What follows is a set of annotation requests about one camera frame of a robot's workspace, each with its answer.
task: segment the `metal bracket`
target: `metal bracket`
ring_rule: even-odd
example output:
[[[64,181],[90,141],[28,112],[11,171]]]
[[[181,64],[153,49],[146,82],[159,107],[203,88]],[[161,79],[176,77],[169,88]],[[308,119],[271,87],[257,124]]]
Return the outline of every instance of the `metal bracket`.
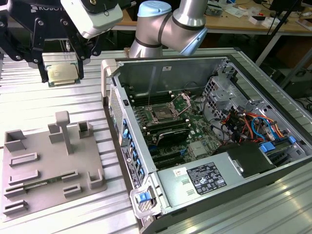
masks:
[[[176,107],[174,105],[174,100],[176,100],[178,97],[182,96],[183,99],[186,101],[187,103],[187,107],[181,111],[180,113],[176,110]],[[185,112],[187,109],[189,109],[192,105],[191,105],[191,102],[190,102],[190,97],[187,96],[185,93],[180,93],[178,96],[176,96],[175,99],[173,99],[171,102],[168,103],[169,104],[169,109],[171,110],[171,112],[177,117],[179,116],[180,114],[182,114],[183,112]]]

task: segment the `power supply label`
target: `power supply label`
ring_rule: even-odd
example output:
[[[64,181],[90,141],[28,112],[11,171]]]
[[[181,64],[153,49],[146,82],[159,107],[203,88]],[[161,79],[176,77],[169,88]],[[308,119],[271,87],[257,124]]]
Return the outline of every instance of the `power supply label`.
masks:
[[[199,195],[226,186],[225,180],[213,162],[189,169],[187,174]]]

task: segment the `white label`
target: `white label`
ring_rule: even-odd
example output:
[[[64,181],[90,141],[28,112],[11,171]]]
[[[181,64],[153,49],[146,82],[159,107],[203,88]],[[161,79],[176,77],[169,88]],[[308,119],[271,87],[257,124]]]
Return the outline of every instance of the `white label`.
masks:
[[[162,71],[163,72],[171,71],[171,66],[170,67],[163,67]]]
[[[185,175],[186,174],[186,167],[181,167],[181,168],[178,168],[178,169],[174,169],[173,172],[174,172],[176,177]]]

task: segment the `blue connector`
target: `blue connector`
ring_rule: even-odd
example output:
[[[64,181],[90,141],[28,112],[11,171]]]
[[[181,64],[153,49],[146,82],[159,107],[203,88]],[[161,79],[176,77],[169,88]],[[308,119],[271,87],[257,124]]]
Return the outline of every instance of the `blue connector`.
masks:
[[[140,159],[137,159],[137,160],[136,160],[136,164],[137,164],[137,168],[140,168],[140,166],[141,166],[141,161],[140,161]]]
[[[142,193],[138,197],[139,203],[143,203],[143,202],[150,201],[150,200],[152,200],[152,198],[149,192]]]
[[[137,151],[133,150],[133,160],[135,161],[137,159],[138,155],[137,155]]]
[[[187,149],[184,149],[184,150],[180,150],[180,154],[183,156],[185,154]]]
[[[140,173],[141,177],[144,177],[144,170],[143,170],[143,168],[140,169],[139,173]]]
[[[291,142],[291,144],[295,144],[297,141],[293,136],[290,136],[288,139]]]
[[[275,146],[271,142],[265,142],[261,144],[260,146],[260,150],[264,153],[266,153],[267,151],[274,150],[274,149],[275,149]]]
[[[122,134],[123,138],[128,137],[128,133],[129,133],[129,130],[128,130],[128,129],[125,129],[125,131],[124,131],[123,134]]]

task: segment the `chipset heatsink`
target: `chipset heatsink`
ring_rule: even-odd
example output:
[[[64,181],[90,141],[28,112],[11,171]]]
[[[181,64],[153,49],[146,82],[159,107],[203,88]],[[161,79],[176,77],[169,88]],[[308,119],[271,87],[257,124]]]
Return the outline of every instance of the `chipset heatsink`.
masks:
[[[195,157],[203,156],[207,154],[205,146],[200,141],[190,143],[190,150]]]

